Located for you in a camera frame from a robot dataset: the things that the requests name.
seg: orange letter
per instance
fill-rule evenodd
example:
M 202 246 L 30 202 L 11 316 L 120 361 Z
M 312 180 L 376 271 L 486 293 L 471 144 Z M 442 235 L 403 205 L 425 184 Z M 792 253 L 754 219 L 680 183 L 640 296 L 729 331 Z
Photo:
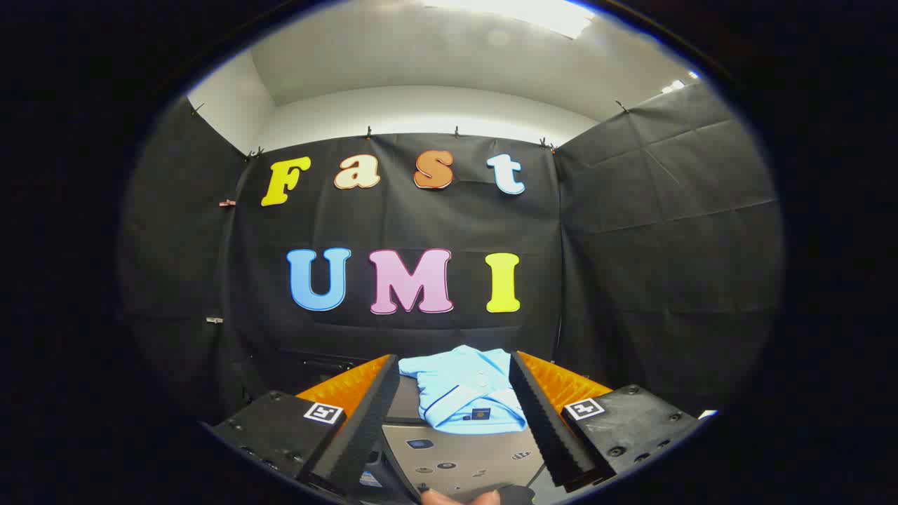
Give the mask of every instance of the orange letter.
M 418 171 L 412 176 L 415 185 L 422 190 L 440 190 L 452 182 L 452 153 L 449 151 L 425 151 L 418 156 Z

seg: hand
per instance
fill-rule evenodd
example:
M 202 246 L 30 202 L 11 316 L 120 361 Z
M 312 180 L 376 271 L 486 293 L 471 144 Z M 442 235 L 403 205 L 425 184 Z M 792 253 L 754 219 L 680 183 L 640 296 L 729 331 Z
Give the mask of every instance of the hand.
M 462 505 L 448 496 L 429 489 L 421 493 L 422 505 Z M 501 505 L 498 491 L 484 492 L 474 499 L 470 505 Z

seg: blue letter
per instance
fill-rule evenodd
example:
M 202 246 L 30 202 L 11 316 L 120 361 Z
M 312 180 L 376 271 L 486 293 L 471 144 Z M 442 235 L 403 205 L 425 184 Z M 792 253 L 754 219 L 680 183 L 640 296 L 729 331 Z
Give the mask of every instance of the blue letter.
M 487 160 L 487 164 L 493 167 L 496 173 L 496 185 L 502 191 L 509 195 L 519 195 L 524 192 L 524 183 L 515 181 L 515 172 L 521 171 L 521 164 L 511 161 L 511 156 L 493 156 Z
M 309 310 L 331 310 L 343 303 L 346 296 L 346 259 L 352 256 L 349 249 L 331 247 L 324 251 L 330 263 L 330 290 L 325 295 L 312 292 L 312 260 L 315 251 L 297 249 L 286 254 L 290 262 L 290 291 L 294 301 Z

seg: polo shirt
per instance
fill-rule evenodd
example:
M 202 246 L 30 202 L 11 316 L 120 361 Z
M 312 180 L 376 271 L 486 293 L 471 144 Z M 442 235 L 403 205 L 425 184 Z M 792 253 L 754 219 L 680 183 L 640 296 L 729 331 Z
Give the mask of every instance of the polo shirt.
M 523 431 L 527 419 L 508 382 L 511 355 L 501 349 L 462 345 L 432 356 L 399 361 L 400 374 L 415 377 L 418 415 L 435 430 L 460 435 Z

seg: ceiling light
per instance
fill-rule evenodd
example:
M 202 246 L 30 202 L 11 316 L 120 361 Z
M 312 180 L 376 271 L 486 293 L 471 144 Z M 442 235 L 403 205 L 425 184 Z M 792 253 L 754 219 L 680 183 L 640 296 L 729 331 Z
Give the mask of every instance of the ceiling light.
M 564 0 L 424 0 L 427 7 L 463 9 L 515 18 L 576 39 L 595 14 Z

